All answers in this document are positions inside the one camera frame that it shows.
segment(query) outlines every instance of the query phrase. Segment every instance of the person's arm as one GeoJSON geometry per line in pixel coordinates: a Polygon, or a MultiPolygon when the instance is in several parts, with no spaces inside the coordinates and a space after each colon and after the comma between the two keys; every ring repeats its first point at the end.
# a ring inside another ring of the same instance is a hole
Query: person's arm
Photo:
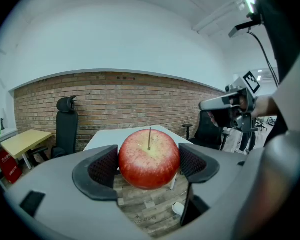
{"type": "MultiPolygon", "coordinates": [[[[247,100],[245,97],[240,97],[240,107],[241,109],[247,109],[247,100]]],[[[279,109],[272,98],[272,96],[259,96],[256,99],[255,108],[251,113],[252,119],[257,117],[270,117],[276,116],[279,112],[279,109]]]]}

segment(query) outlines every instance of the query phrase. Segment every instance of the table leg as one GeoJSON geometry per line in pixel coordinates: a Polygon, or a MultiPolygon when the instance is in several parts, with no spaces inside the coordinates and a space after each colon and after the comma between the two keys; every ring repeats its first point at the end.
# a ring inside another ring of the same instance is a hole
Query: table leg
{"type": "Polygon", "coordinates": [[[171,187],[170,187],[171,190],[174,189],[175,182],[176,182],[176,178],[177,178],[177,173],[174,175],[173,180],[172,180],[172,182],[171,182],[171,187]]]}
{"type": "Polygon", "coordinates": [[[31,170],[32,167],[31,167],[31,164],[29,163],[28,158],[26,157],[26,155],[22,154],[22,157],[23,157],[23,159],[26,163],[26,166],[28,166],[28,168],[31,170]]]}

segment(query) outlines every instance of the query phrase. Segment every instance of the chair headrest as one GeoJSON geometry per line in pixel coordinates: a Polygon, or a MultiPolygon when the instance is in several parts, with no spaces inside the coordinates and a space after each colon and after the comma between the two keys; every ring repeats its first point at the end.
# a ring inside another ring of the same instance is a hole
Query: chair headrest
{"type": "Polygon", "coordinates": [[[61,98],[58,100],[57,104],[56,104],[56,108],[60,111],[60,112],[71,112],[75,110],[75,102],[74,102],[74,98],[76,96],[71,96],[71,97],[65,97],[65,98],[61,98]]]}

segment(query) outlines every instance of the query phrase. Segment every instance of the yellow desk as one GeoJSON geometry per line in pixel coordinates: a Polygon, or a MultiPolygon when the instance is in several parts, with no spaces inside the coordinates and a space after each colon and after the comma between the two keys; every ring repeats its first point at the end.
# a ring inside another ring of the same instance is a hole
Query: yellow desk
{"type": "Polygon", "coordinates": [[[9,138],[1,142],[1,146],[7,151],[14,159],[23,157],[26,165],[31,169],[31,165],[25,155],[27,151],[34,148],[36,145],[45,141],[52,136],[52,133],[39,131],[39,130],[27,130],[21,134],[18,134],[12,138],[9,138]]]}

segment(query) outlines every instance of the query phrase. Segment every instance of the apple stem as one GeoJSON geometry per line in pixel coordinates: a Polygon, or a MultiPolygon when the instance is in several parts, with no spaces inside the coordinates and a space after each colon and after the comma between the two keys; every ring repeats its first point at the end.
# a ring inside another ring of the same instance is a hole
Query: apple stem
{"type": "Polygon", "coordinates": [[[149,147],[148,147],[148,150],[150,150],[150,137],[151,137],[151,127],[150,127],[150,132],[149,132],[149,147]]]}

